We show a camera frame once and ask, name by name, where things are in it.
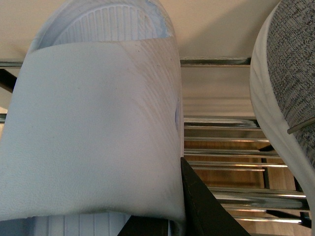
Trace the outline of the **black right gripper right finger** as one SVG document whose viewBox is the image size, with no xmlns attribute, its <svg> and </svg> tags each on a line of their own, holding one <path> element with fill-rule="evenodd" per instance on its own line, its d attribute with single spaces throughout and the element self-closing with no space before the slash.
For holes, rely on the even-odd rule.
<svg viewBox="0 0 315 236">
<path fill-rule="evenodd" d="M 181 158 L 187 236 L 248 236 L 222 207 L 189 163 Z"/>
</svg>

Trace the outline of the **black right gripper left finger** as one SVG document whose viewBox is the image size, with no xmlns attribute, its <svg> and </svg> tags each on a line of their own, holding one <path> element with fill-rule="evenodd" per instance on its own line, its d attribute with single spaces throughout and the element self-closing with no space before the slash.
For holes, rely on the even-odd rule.
<svg viewBox="0 0 315 236">
<path fill-rule="evenodd" d="M 160 218 L 131 216 L 118 236 L 167 236 L 169 221 Z"/>
</svg>

